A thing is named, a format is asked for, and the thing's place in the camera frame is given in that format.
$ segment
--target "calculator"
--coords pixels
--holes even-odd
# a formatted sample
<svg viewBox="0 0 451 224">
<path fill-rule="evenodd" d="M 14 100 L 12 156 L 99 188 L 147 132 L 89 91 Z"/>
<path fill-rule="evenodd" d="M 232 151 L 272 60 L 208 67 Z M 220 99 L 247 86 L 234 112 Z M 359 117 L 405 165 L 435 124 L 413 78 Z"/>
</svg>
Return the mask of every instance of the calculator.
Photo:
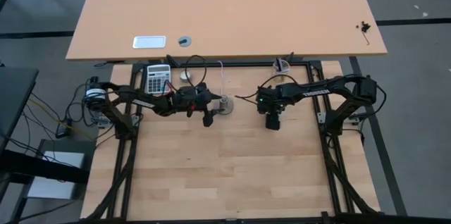
<svg viewBox="0 0 451 224">
<path fill-rule="evenodd" d="M 147 66 L 147 93 L 163 94 L 169 92 L 171 88 L 165 82 L 171 82 L 171 67 L 169 65 Z"/>
</svg>

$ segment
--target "white cable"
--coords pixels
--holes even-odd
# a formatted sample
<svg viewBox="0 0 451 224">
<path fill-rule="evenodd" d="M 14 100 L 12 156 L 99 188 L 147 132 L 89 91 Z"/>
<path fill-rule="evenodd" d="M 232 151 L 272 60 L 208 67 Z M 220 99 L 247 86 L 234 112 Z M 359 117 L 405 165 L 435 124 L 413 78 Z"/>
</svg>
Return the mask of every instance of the white cable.
<svg viewBox="0 0 451 224">
<path fill-rule="evenodd" d="M 224 65 L 221 61 L 218 61 L 221 64 L 221 80 L 222 80 L 222 85 L 221 85 L 221 96 L 224 95 Z"/>
</svg>

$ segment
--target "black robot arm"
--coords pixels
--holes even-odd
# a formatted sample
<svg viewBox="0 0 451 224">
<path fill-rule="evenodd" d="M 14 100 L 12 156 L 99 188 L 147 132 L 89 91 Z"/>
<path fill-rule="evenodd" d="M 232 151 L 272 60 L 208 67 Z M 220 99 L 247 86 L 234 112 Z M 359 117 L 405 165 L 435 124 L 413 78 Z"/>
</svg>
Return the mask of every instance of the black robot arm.
<svg viewBox="0 0 451 224">
<path fill-rule="evenodd" d="M 353 82 L 350 91 L 345 84 Z M 299 85 L 285 83 L 271 87 L 260 87 L 257 91 L 257 111 L 266 114 L 266 128 L 280 129 L 279 114 L 287 105 L 295 105 L 306 97 L 316 97 L 324 94 L 339 94 L 346 100 L 336 110 L 328 111 L 324 122 L 324 130 L 334 135 L 341 135 L 342 125 L 346 118 L 361 106 L 376 102 L 377 83 L 369 76 L 359 75 L 337 76 L 329 80 Z"/>
<path fill-rule="evenodd" d="M 116 99 L 111 101 L 108 94 L 115 93 Z M 213 123 L 213 116 L 219 110 L 208 110 L 207 104 L 213 99 L 221 97 L 212 94 L 205 83 L 196 87 L 181 87 L 175 92 L 165 95 L 144 93 L 140 89 L 133 89 L 126 85 L 115 85 L 111 82 L 93 82 L 86 91 L 85 103 L 89 110 L 103 113 L 115 126 L 117 139 L 132 139 L 137 130 L 129 115 L 122 114 L 116 107 L 122 103 L 137 104 L 150 108 L 157 115 L 169 116 L 177 112 L 186 112 L 191 117 L 194 111 L 204 112 L 203 123 L 209 127 Z"/>
</svg>

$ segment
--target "wooden table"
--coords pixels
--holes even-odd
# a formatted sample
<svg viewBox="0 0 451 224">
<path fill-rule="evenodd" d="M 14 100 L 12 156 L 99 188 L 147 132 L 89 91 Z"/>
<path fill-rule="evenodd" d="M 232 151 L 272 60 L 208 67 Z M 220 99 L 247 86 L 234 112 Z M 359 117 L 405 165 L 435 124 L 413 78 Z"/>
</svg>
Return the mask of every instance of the wooden table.
<svg viewBox="0 0 451 224">
<path fill-rule="evenodd" d="M 365 34 L 361 22 L 371 28 Z M 133 49 L 166 36 L 164 49 Z M 192 38 L 181 47 L 178 39 Z M 366 0 L 86 0 L 70 60 L 387 54 Z"/>
<path fill-rule="evenodd" d="M 325 77 L 342 75 L 338 62 L 322 64 Z M 128 84 L 131 68 L 115 66 L 111 81 Z M 173 75 L 179 70 L 173 69 Z M 224 68 L 225 93 L 230 97 L 251 94 L 271 76 L 271 70 Z M 202 71 L 190 69 L 193 82 L 200 79 Z M 290 75 L 299 83 L 308 82 L 305 67 L 292 67 Z M 220 68 L 209 68 L 206 83 L 212 92 L 220 92 L 219 82 Z M 178 77 L 173 77 L 173 84 L 184 85 Z M 191 118 L 185 113 L 162 118 L 143 110 L 128 220 L 311 217 L 321 211 L 333 214 L 312 99 L 287 107 L 279 131 L 264 128 L 264 116 L 253 104 L 233 100 L 234 111 L 228 116 L 215 116 L 208 128 L 202 126 L 201 113 Z M 330 102 L 337 108 L 343 98 L 332 94 Z M 340 143 L 349 181 L 369 206 L 378 209 L 359 134 L 344 131 Z M 110 139 L 96 150 L 82 217 L 94 210 L 109 189 L 117 148 L 118 140 Z M 118 193 L 118 205 L 122 192 Z"/>
</svg>

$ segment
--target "round metal cap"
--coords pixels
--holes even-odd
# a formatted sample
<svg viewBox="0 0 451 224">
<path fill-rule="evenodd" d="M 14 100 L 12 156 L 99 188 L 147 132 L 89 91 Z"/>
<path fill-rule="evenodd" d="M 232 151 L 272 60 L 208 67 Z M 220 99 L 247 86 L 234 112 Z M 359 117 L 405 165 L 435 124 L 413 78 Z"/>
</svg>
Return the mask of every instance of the round metal cap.
<svg viewBox="0 0 451 224">
<path fill-rule="evenodd" d="M 187 47 L 191 44 L 191 37 L 181 37 L 178 39 L 178 44 L 181 47 Z"/>
</svg>

